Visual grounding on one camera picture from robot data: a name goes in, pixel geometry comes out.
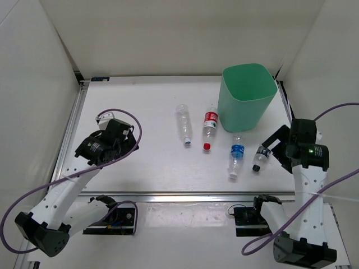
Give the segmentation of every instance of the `clear plastic bottle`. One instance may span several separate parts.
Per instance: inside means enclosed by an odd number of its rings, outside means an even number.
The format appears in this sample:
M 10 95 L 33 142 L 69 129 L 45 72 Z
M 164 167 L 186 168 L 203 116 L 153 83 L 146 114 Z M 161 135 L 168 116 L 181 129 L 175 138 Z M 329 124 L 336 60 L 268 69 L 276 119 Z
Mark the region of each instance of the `clear plastic bottle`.
M 205 150 L 210 150 L 215 136 L 215 131 L 217 129 L 217 108 L 209 108 L 204 117 L 203 123 L 203 148 Z
M 233 143 L 231 147 L 231 154 L 229 158 L 229 176 L 232 179 L 237 179 L 238 174 L 243 166 L 243 156 L 245 153 L 244 137 L 242 133 L 235 133 L 233 135 Z
M 192 139 L 192 125 L 188 106 L 185 104 L 176 107 L 178 131 L 183 143 L 189 145 Z
M 271 154 L 271 150 L 263 146 L 260 146 L 257 149 L 256 155 L 254 155 L 252 170 L 254 172 L 263 171 L 267 166 L 270 154 Z

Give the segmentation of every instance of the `white platform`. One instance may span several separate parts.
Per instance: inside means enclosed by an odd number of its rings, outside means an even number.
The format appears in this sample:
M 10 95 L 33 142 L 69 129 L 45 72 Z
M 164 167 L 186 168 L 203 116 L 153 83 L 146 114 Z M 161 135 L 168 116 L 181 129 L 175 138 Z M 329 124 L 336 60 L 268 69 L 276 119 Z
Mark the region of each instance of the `white platform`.
M 287 203 L 286 212 L 293 214 Z M 74 203 L 72 209 L 83 206 Z M 157 269 L 294 269 L 276 263 L 273 243 L 251 256 L 242 247 L 253 238 L 236 237 L 234 219 L 227 215 L 228 203 L 138 203 L 139 225 L 135 236 L 73 236 L 54 258 L 41 251 L 28 256 L 40 261 L 39 269 L 157 268 Z M 345 248 L 329 205 L 324 206 L 328 246 L 337 250 L 337 261 L 325 267 L 349 265 Z
M 267 108 L 257 127 L 245 132 L 245 164 L 237 181 L 228 178 L 232 134 L 219 124 L 210 154 L 202 150 L 201 131 L 206 109 L 217 106 L 220 77 L 111 77 L 91 82 L 73 144 L 63 171 L 76 162 L 74 152 L 98 129 L 95 116 L 104 109 L 121 108 L 141 122 L 140 149 L 117 164 L 103 169 L 86 191 L 99 192 L 259 192 L 293 191 L 293 176 L 272 158 L 265 173 L 251 170 L 258 146 L 281 125 L 289 124 L 280 93 Z M 177 133 L 175 107 L 187 104 L 194 137 L 184 148 Z M 116 117 L 133 125 L 128 116 Z

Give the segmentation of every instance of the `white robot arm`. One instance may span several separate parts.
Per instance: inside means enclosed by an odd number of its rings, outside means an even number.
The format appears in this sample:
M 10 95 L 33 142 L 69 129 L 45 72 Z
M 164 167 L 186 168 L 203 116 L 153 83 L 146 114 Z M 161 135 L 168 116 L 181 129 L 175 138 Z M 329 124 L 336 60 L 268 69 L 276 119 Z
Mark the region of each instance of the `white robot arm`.
M 296 210 L 325 185 L 329 150 L 316 144 L 316 132 L 314 120 L 294 119 L 291 129 L 282 126 L 262 144 L 268 148 L 275 140 L 280 141 L 272 151 L 282 167 L 294 176 Z M 254 209 L 272 232 L 289 220 L 281 201 L 275 197 L 256 197 Z M 277 262 L 306 268 L 323 268 L 337 260 L 337 251 L 328 247 L 325 235 L 322 197 L 314 200 L 276 237 L 273 255 Z
M 132 134 L 133 126 L 114 118 L 101 122 L 98 119 L 98 123 L 101 130 L 81 143 L 75 151 L 76 158 L 66 170 L 72 173 L 95 169 L 67 177 L 68 180 L 54 185 L 28 214 L 21 212 L 15 218 L 23 236 L 49 257 L 60 253 L 72 235 L 100 221 L 109 210 L 117 207 L 118 203 L 113 199 L 101 196 L 92 198 L 84 207 L 68 212 L 76 197 L 104 164 L 117 160 L 133 148 L 139 148 Z

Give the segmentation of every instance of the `red bottle cap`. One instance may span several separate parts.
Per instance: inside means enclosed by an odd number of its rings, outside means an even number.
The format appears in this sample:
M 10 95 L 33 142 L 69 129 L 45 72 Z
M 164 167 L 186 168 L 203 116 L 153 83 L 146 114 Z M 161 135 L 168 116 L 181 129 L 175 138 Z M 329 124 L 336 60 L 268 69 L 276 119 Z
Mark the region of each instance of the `red bottle cap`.
M 210 150 L 211 145 L 208 144 L 208 143 L 204 143 L 203 148 L 204 148 L 205 150 Z

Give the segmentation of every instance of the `green bucket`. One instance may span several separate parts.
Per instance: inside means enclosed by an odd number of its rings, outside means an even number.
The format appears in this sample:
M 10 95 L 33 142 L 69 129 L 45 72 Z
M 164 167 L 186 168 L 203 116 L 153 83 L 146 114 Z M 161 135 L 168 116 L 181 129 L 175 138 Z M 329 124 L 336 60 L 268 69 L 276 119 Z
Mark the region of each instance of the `green bucket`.
M 218 117 L 228 132 L 253 129 L 277 92 L 271 74 L 257 63 L 228 67 L 223 71 Z

